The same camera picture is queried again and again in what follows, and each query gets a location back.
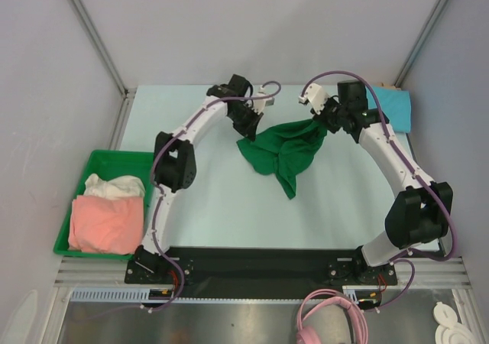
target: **headphone ear cup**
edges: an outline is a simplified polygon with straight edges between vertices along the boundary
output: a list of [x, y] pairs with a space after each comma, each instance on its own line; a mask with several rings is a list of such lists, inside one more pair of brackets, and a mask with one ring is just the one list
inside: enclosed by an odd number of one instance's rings
[[318, 334], [312, 326], [304, 326], [297, 335], [297, 344], [321, 344]]

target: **green plastic tray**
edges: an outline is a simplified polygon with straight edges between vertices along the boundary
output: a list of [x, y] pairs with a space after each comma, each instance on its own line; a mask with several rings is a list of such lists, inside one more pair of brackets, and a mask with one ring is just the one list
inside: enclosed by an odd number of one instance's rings
[[[150, 170], [153, 164], [153, 153], [140, 151], [93, 151], [86, 164], [82, 177], [76, 188], [74, 199], [85, 192], [85, 181], [90, 174], [98, 174], [103, 180], [111, 180], [116, 177], [131, 175], [143, 182], [146, 193], [144, 195], [144, 220], [146, 220], [147, 208], [151, 203], [153, 185], [149, 182]], [[70, 234], [71, 203], [61, 226], [60, 233], [54, 243], [54, 253], [64, 256], [76, 256], [84, 258], [109, 258], [129, 260], [132, 255], [114, 254], [89, 254], [81, 251], [69, 250], [68, 235]]]

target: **blue cloth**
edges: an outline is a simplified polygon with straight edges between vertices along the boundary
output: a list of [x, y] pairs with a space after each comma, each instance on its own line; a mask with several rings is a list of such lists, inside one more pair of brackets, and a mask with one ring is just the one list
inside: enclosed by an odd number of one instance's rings
[[[379, 98], [382, 111], [389, 118], [394, 131], [411, 132], [411, 98], [405, 90], [385, 89], [374, 87], [375, 94]], [[368, 108], [375, 109], [374, 98], [367, 89]]]

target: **white cloth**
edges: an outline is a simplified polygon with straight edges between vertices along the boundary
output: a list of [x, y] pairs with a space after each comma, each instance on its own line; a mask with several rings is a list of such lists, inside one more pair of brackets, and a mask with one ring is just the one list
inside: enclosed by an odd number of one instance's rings
[[102, 180], [97, 174], [91, 174], [85, 181], [85, 196], [98, 196], [108, 200], [122, 197], [144, 197], [144, 185], [134, 176], [121, 176], [110, 181]]

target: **folded cloth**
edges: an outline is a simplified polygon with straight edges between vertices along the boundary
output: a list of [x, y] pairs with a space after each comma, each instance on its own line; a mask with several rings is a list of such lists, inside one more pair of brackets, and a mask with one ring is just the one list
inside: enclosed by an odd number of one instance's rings
[[238, 147], [259, 174], [275, 174], [285, 194], [296, 195], [296, 175], [313, 162], [326, 129], [312, 119], [273, 126], [257, 135], [255, 141], [238, 141]]
[[[411, 98], [406, 90], [392, 90], [374, 87], [382, 111], [389, 118], [394, 131], [411, 132]], [[368, 108], [376, 109], [374, 97], [367, 91]]]
[[98, 175], [91, 174], [85, 181], [85, 196], [99, 196], [109, 200], [121, 197], [144, 196], [144, 185], [134, 176], [117, 177], [110, 181], [102, 180]]
[[143, 238], [143, 198], [107, 200], [78, 196], [72, 202], [70, 249], [89, 253], [131, 254]]

